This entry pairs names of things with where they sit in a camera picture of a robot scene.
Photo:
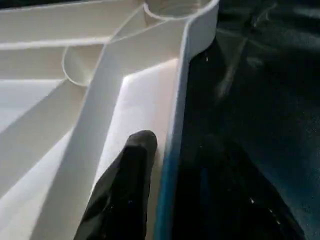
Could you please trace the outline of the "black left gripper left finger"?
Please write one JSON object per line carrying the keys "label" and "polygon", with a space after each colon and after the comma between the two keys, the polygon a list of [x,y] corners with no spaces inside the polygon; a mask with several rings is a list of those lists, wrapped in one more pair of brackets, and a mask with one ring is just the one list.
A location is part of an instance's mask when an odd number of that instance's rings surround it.
{"label": "black left gripper left finger", "polygon": [[131,134],[94,186],[76,240],[143,240],[158,142],[150,130]]}

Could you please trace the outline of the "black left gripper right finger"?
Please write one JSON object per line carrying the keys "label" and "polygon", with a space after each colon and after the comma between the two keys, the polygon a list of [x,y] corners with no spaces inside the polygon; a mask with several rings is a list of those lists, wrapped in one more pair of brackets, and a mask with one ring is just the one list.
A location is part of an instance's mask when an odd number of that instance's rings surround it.
{"label": "black left gripper right finger", "polygon": [[274,185],[235,142],[205,136],[178,185],[174,240],[304,240]]}

